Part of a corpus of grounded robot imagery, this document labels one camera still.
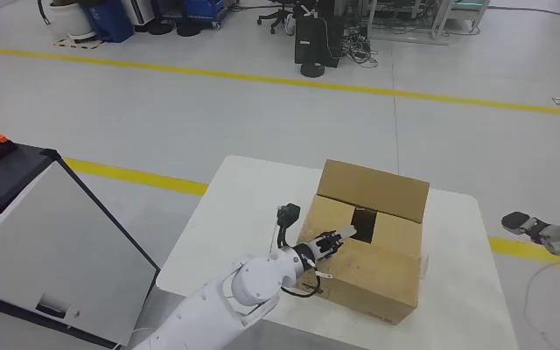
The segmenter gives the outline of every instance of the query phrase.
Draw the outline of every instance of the white table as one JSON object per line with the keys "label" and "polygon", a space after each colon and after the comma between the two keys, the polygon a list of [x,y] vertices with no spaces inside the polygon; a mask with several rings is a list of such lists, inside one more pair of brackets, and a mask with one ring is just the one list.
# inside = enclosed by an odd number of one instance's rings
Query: white table
{"label": "white table", "polygon": [[[187,296],[245,254],[266,256],[277,206],[301,206],[295,243],[321,170],[227,157],[163,267],[157,286]],[[480,210],[473,197],[430,190],[423,222],[430,266],[419,306],[386,325],[319,297],[283,295],[267,320],[375,349],[518,348]]]}

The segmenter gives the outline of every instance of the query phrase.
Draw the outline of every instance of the open box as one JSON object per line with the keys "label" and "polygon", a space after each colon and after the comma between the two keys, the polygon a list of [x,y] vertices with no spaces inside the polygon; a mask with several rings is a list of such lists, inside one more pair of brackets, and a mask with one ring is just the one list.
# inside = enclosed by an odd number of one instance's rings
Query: open box
{"label": "open box", "polygon": [[[430,184],[327,160],[298,243],[354,225],[357,233],[318,270],[317,295],[396,325],[418,305],[422,221]],[[297,284],[311,290],[314,272]]]}

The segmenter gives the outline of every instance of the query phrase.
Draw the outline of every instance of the table leg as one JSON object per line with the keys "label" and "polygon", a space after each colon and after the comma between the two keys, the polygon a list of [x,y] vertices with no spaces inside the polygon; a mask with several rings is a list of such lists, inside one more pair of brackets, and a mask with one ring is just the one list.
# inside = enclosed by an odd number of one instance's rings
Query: table leg
{"label": "table leg", "polygon": [[474,21],[472,22],[472,29],[475,30],[479,27],[480,21],[482,20],[482,16],[484,16],[484,12],[486,12],[488,5],[490,4],[490,0],[485,0],[482,4],[482,8],[479,11],[479,14],[476,16]]}
{"label": "table leg", "polygon": [[420,4],[422,3],[422,0],[416,0],[414,2],[414,8],[412,8],[412,13],[410,14],[411,18],[416,18],[418,15],[418,10],[420,10]]}
{"label": "table leg", "polygon": [[371,31],[371,27],[374,23],[374,16],[375,16],[375,8],[377,7],[377,0],[372,0],[371,3],[371,10],[369,11],[369,19],[367,20],[367,35],[369,35],[369,31]]}
{"label": "table leg", "polygon": [[447,18],[449,17],[450,12],[452,11],[453,7],[453,0],[444,0],[442,1],[439,11],[436,15],[436,20],[434,20],[434,24],[431,26],[431,38],[434,40],[439,40],[441,33],[444,31],[445,22],[447,22]]}

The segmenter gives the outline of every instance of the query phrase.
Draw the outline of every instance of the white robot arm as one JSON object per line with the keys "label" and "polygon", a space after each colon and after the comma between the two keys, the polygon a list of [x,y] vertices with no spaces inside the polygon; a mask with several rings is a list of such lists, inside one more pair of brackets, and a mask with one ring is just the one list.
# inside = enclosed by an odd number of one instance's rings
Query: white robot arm
{"label": "white robot arm", "polygon": [[[188,296],[169,318],[134,350],[214,350],[222,349],[237,336],[266,316],[280,300],[280,290],[293,287],[306,270],[315,269],[315,262],[336,253],[342,242],[355,234],[353,227],[325,232],[309,243],[295,247],[285,244],[285,229],[299,216],[299,208],[282,206],[278,210],[278,250],[268,257],[254,257],[234,263],[218,276]],[[288,213],[294,207],[297,217]],[[282,210],[288,213],[282,216]],[[248,314],[234,310],[224,295],[224,283],[233,275],[231,291],[241,305],[255,306]]]}

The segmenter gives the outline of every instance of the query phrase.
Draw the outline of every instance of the gray floor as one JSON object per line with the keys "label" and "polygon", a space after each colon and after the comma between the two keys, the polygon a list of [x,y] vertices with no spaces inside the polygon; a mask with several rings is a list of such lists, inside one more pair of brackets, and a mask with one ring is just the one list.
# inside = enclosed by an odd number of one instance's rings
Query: gray floor
{"label": "gray floor", "polygon": [[[493,4],[560,11],[554,0]],[[193,38],[139,34],[86,51],[53,46],[60,34],[56,25],[45,27],[36,6],[17,0],[0,8],[0,49],[303,79],[293,64],[293,38],[281,31],[271,36],[265,26],[256,26],[259,10],[233,14],[221,31]],[[448,47],[374,42],[377,68],[342,61],[318,81],[555,107],[558,17],[489,10],[480,28],[479,36],[450,38]],[[517,239],[500,226],[501,216],[514,210],[557,221],[557,115],[4,54],[0,77],[2,132],[68,158],[203,183],[229,154],[314,168],[336,158],[471,194],[490,236]],[[146,137],[157,141],[148,147]],[[84,179],[160,264],[199,200]],[[511,259],[497,255],[496,262],[521,349],[547,349],[519,313],[520,293],[536,267]],[[544,289],[557,289],[560,282],[551,280]],[[177,302],[172,296],[153,298],[155,306],[144,310],[139,325],[155,325]],[[555,305],[546,298],[541,305]],[[557,313],[536,313],[553,333]],[[274,335],[271,328],[261,325],[238,346],[249,347],[249,339],[254,347],[266,339],[294,340],[302,348],[323,341],[292,330]]]}

